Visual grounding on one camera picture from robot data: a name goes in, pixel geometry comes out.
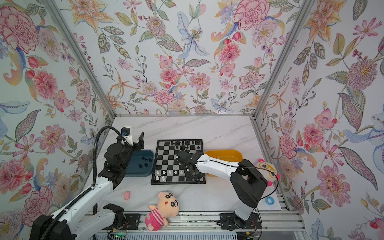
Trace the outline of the pink striped plush doll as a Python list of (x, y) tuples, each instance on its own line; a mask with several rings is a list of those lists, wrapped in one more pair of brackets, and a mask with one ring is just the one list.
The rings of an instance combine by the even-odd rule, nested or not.
[(168, 219), (175, 217), (180, 210), (177, 198), (170, 192), (158, 194), (158, 204), (150, 205), (151, 210), (145, 218), (145, 224), (149, 231), (158, 231), (169, 225)]

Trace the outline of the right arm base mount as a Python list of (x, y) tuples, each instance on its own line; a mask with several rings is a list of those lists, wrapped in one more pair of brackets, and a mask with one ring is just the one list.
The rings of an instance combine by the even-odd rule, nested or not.
[(259, 214), (251, 213), (248, 220), (243, 220), (238, 217), (235, 213), (221, 213), (219, 214), (219, 221), (217, 221), (217, 225), (221, 227), (222, 230), (261, 230), (262, 222), (260, 220)]

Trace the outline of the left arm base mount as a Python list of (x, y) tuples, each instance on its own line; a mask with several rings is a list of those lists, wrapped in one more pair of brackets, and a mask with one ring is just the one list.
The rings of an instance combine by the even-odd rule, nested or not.
[(140, 214), (124, 214), (121, 221), (113, 223), (111, 226), (103, 230), (138, 230), (140, 224)]

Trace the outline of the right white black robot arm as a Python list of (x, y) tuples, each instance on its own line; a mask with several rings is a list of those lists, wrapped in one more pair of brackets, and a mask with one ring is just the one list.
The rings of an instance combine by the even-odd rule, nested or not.
[(191, 154), (180, 151), (176, 160), (183, 167), (188, 181), (199, 181), (203, 174), (211, 174), (230, 181), (241, 201), (234, 212), (236, 220), (249, 220), (269, 186), (262, 173), (245, 159), (241, 162), (227, 162), (201, 152)]

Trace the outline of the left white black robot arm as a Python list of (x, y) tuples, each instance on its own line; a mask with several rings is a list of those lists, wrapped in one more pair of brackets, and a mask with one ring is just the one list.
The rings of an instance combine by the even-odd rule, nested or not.
[(87, 240), (105, 228), (122, 227), (126, 223), (124, 208), (114, 204), (105, 205), (87, 219), (84, 216), (122, 182), (133, 153), (143, 149), (143, 134), (137, 143), (126, 134), (118, 137), (118, 143), (108, 147), (104, 168), (95, 183), (53, 214), (39, 216), (33, 223), (30, 239)]

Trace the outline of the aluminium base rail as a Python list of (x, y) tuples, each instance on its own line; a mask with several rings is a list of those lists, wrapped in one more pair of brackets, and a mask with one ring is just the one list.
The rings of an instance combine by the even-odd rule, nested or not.
[[(222, 212), (179, 212), (168, 220), (167, 227), (161, 227), (162, 232), (222, 232), (218, 223)], [(259, 216), (253, 216), (252, 223), (262, 229), (259, 232), (304, 232), (305, 224), (296, 212), (287, 211), (257, 211)]]

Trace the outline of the teal plastic tray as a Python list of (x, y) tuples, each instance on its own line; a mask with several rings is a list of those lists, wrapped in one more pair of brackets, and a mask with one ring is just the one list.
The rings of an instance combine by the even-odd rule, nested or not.
[(147, 177), (154, 169), (155, 154), (151, 150), (134, 152), (126, 169), (126, 177)]

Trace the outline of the pink green plush toy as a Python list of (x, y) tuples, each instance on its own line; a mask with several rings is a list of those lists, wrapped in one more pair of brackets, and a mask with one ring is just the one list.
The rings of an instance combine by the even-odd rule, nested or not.
[(277, 172), (276, 166), (266, 162), (264, 159), (259, 159), (255, 164), (255, 167), (267, 180), (268, 186), (272, 186), (274, 182), (281, 179), (280, 174)]

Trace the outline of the yellow plastic tray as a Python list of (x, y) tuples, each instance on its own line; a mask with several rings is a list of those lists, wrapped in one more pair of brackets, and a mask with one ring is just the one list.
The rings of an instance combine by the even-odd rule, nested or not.
[(206, 151), (205, 154), (227, 162), (241, 162), (243, 160), (243, 155), (237, 150), (210, 150)]

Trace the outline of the small pink eraser toy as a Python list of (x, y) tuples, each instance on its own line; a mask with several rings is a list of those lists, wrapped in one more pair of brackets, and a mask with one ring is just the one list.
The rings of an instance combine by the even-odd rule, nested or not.
[(125, 201), (128, 201), (131, 198), (131, 192), (129, 191), (124, 192), (123, 197)]

